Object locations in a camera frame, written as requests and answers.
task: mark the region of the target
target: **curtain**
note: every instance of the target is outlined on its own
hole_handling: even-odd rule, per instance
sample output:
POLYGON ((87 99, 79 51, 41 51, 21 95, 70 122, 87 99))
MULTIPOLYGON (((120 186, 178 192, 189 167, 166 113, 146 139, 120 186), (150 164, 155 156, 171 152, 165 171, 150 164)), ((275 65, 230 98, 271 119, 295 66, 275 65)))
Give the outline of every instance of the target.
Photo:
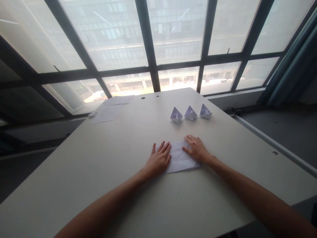
POLYGON ((258 100, 268 106, 297 101, 317 77, 317 8, 298 34, 258 100))

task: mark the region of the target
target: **floor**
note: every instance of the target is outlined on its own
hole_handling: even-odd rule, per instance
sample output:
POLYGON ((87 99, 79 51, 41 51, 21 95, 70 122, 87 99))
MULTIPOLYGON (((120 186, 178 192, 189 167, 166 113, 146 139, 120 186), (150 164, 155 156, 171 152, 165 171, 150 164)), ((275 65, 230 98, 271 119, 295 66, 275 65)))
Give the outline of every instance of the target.
MULTIPOLYGON (((317 105, 287 104, 248 112, 240 117, 317 168, 317 105)), ((293 208, 310 221, 315 203, 317 196, 293 208)), ((274 237, 259 221, 238 229, 237 234, 239 238, 274 237)))
POLYGON ((52 153, 0 160, 0 204, 52 153))
MULTIPOLYGON (((317 168, 317 106, 287 105, 242 114, 241 117, 278 143, 317 168)), ((51 152, 0 160, 0 203, 2 203, 51 152)), ((317 196, 294 208, 310 221, 317 196)), ((274 237, 259 221, 237 229, 239 238, 274 237)))
POLYGON ((240 117, 317 168, 317 105, 287 104, 240 117))

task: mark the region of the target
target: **left hand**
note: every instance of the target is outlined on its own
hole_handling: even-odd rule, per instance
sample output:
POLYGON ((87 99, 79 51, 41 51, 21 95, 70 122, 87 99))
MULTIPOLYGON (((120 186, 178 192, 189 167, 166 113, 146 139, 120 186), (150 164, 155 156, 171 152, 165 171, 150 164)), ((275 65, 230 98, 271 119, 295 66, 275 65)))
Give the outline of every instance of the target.
POLYGON ((153 144, 149 160, 143 168, 143 171, 147 176, 149 176, 150 179, 162 174, 167 169, 169 161, 171 160, 171 155, 169 155, 171 145, 169 142, 167 142, 165 145, 164 143, 165 141, 161 143, 156 152, 155 143, 153 144))

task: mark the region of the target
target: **right hand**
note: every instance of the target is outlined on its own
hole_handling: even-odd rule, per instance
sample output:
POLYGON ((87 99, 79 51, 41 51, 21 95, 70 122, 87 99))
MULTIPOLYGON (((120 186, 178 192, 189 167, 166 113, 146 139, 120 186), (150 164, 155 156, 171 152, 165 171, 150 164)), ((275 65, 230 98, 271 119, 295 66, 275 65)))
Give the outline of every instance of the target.
POLYGON ((208 150, 205 148, 199 137, 194 137, 193 135, 186 135, 184 139, 191 146, 191 149, 183 147, 183 151, 185 151, 189 156, 191 156, 194 160, 199 162, 207 163, 212 160, 216 160, 217 158, 211 155, 208 150))

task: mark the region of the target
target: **white paper boat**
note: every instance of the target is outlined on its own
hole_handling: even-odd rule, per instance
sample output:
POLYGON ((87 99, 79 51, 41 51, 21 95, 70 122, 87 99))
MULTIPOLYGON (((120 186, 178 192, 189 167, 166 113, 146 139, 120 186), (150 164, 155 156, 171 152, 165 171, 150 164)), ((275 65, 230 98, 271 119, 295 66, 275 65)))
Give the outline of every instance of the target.
POLYGON ((191 106, 188 107, 185 116, 187 119, 194 120, 197 117, 196 112, 192 109, 191 106))
POLYGON ((182 117, 183 115, 179 112, 179 110, 176 109, 176 107, 174 107, 171 115, 171 120, 178 124, 182 120, 182 117))
POLYGON ((205 106, 205 104, 202 105, 199 116, 210 119, 212 112, 209 111, 209 109, 205 106))

